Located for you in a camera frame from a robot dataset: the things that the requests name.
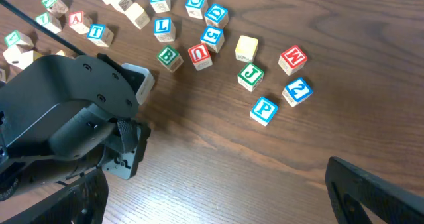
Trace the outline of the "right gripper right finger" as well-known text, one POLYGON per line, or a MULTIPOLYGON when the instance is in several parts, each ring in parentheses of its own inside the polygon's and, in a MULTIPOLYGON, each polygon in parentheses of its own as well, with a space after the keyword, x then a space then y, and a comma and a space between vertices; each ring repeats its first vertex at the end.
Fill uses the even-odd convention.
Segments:
POLYGON ((370 223, 367 207, 386 223, 422 223, 423 198, 339 157, 325 172, 331 207, 338 223, 370 223))

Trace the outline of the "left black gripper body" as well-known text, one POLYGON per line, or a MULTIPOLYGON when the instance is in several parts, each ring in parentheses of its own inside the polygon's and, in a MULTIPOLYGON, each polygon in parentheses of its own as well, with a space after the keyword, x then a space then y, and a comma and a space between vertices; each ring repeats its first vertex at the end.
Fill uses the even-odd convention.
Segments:
POLYGON ((147 123, 121 119, 112 133, 101 143, 104 146, 101 167, 119 178, 128 180, 143 160, 151 128, 147 123))

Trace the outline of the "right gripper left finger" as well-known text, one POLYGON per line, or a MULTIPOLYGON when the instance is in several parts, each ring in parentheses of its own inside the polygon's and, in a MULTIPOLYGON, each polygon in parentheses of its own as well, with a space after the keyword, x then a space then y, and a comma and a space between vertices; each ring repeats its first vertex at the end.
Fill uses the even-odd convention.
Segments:
POLYGON ((6 220, 6 224, 100 224, 109 186, 102 170, 90 173, 6 220))

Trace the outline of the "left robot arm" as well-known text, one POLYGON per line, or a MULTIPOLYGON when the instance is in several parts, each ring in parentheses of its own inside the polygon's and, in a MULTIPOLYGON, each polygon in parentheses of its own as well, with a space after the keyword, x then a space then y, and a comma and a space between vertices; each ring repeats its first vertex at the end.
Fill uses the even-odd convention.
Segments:
POLYGON ((91 168, 132 178, 150 128, 149 69, 108 56, 43 56, 1 88, 1 199, 91 168))

